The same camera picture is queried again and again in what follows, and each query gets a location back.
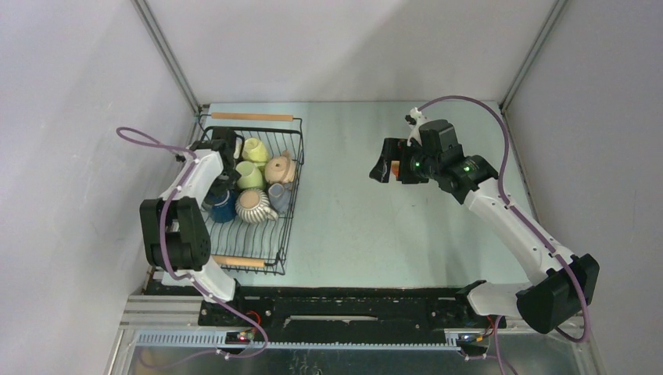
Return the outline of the small orange cup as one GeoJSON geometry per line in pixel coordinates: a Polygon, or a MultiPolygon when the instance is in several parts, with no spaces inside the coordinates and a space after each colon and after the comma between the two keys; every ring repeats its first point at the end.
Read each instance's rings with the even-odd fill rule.
{"type": "Polygon", "coordinates": [[[391,174],[398,180],[400,178],[400,162],[393,160],[390,166],[391,174]]]}

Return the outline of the dark blue mug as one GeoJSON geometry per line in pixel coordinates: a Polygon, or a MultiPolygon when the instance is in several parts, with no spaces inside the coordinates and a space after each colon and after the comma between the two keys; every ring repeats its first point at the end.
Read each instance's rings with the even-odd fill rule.
{"type": "Polygon", "coordinates": [[[210,216],[215,223],[231,222],[237,216],[233,191],[226,191],[222,194],[210,193],[208,203],[210,216]]]}

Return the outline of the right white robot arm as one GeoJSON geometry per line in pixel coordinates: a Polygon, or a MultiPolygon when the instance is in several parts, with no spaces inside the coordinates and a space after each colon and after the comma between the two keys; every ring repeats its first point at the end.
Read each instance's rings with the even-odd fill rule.
{"type": "Polygon", "coordinates": [[[492,284],[480,280],[457,295],[454,314],[473,327],[485,316],[523,319],[533,330],[560,330],[591,303],[600,267],[589,254],[578,257],[558,244],[500,188],[497,171],[480,155],[465,155],[454,127],[433,120],[408,139],[387,137],[369,176],[386,183],[396,166],[402,184],[435,181],[463,207],[482,219],[516,258],[528,280],[492,284]]]}

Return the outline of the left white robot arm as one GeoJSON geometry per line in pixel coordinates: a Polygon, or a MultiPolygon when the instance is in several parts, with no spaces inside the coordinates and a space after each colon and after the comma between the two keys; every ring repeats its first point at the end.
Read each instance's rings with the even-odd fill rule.
{"type": "Polygon", "coordinates": [[[206,301],[220,301],[217,315],[232,326],[244,321],[247,304],[235,297],[235,279],[212,259],[201,207],[219,177],[225,190],[234,187],[243,143],[235,130],[215,127],[210,140],[195,141],[181,152],[185,164],[175,181],[139,208],[148,264],[191,284],[206,301]]]}

